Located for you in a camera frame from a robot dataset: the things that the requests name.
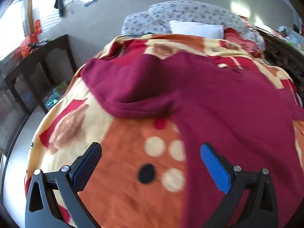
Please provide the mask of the window with wooden frame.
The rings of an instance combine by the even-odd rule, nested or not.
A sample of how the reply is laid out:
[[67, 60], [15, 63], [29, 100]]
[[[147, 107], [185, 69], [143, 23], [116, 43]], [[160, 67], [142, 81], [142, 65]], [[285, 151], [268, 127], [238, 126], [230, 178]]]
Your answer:
[[28, 33], [25, 3], [14, 0], [1, 17], [1, 61], [20, 46]]

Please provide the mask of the dark carved wooden headboard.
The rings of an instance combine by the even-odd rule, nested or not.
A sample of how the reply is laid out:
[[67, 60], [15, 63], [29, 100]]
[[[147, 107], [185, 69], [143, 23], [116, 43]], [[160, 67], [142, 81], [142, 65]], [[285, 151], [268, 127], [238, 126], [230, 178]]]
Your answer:
[[266, 60], [272, 65], [283, 68], [291, 76], [298, 95], [303, 99], [303, 54], [269, 32], [260, 28], [257, 28], [257, 31], [265, 42]]

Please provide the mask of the white pillow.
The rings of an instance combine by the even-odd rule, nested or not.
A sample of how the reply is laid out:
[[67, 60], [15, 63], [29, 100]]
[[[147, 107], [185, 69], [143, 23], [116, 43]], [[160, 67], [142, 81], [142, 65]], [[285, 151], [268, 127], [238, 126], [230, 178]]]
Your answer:
[[223, 25], [209, 25], [197, 22], [181, 22], [171, 20], [169, 27], [172, 34], [201, 36], [209, 39], [223, 39]]

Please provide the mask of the floral quilt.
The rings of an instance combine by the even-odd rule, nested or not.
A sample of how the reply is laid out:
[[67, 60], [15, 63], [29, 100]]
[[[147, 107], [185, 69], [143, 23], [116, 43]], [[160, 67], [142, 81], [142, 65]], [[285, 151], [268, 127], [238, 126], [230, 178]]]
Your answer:
[[151, 5], [148, 10], [126, 16], [121, 34], [145, 35], [169, 34], [169, 21], [197, 22], [209, 25], [223, 25], [233, 28], [244, 39], [257, 44], [260, 50], [265, 50], [262, 36], [237, 14], [217, 5], [198, 1], [167, 1]]

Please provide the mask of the dark cloth hanging on wall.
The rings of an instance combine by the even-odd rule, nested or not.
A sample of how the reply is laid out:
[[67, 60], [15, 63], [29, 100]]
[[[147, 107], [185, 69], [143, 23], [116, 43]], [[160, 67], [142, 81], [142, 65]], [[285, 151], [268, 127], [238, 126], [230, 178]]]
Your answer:
[[64, 17], [64, 2], [63, 0], [56, 0], [54, 8], [58, 10], [59, 17]]

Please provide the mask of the maroon fleece garment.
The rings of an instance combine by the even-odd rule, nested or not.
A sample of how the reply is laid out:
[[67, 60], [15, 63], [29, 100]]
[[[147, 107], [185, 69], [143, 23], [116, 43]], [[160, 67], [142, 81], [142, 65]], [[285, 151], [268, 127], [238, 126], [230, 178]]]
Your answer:
[[246, 170], [270, 171], [280, 227], [300, 205], [303, 171], [293, 122], [303, 120], [303, 108], [264, 74], [220, 68], [210, 58], [181, 51], [165, 59], [91, 59], [80, 75], [112, 116], [168, 116], [176, 124], [186, 154], [186, 227], [201, 227], [223, 196], [200, 158], [206, 142]]

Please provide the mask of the red heart cushion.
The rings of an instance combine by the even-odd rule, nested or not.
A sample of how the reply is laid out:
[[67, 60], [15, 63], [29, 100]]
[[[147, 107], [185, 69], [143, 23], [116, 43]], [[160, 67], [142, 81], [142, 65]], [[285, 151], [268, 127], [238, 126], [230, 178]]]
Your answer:
[[251, 40], [242, 38], [242, 36], [233, 28], [226, 28], [224, 30], [224, 39], [239, 44], [245, 51], [249, 53], [252, 53], [259, 49], [256, 43], [252, 42]]

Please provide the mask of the dark wooden side table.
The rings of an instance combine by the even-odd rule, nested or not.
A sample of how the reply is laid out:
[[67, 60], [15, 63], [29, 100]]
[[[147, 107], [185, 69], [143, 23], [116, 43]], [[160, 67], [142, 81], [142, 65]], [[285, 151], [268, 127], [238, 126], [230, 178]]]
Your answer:
[[49, 41], [44, 46], [39, 47], [27, 57], [19, 61], [12, 70], [10, 70], [4, 77], [2, 84], [8, 88], [8, 91], [12, 93], [17, 105], [25, 113], [25, 118], [21, 122], [21, 127], [24, 126], [29, 116], [32, 114], [32, 110], [22, 100], [21, 95], [15, 88], [17, 79], [22, 76], [24, 80], [23, 86], [25, 86], [31, 93], [32, 99], [29, 102], [39, 106], [44, 113], [48, 112], [43, 99], [48, 92], [55, 86], [55, 81], [51, 74], [49, 65], [46, 61], [46, 56], [55, 49], [65, 51], [69, 58], [70, 67], [73, 73], [76, 73], [77, 66], [72, 54], [69, 36], [62, 35], [54, 40]]

